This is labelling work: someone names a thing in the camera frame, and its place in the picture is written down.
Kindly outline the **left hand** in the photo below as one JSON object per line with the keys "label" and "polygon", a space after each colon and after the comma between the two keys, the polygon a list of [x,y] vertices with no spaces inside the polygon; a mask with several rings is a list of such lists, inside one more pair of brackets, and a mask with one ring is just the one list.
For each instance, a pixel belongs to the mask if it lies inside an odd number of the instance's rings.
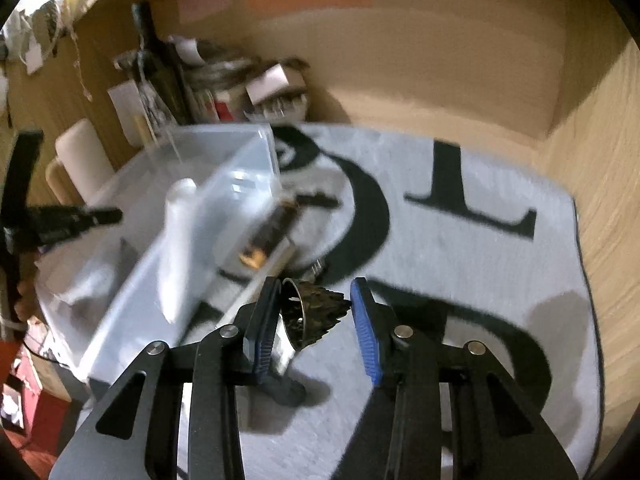
{"label": "left hand", "polygon": [[32,278],[21,281],[17,285],[18,300],[15,304],[15,312],[21,322],[27,322],[35,316],[41,318],[39,301],[35,289],[35,282]]}

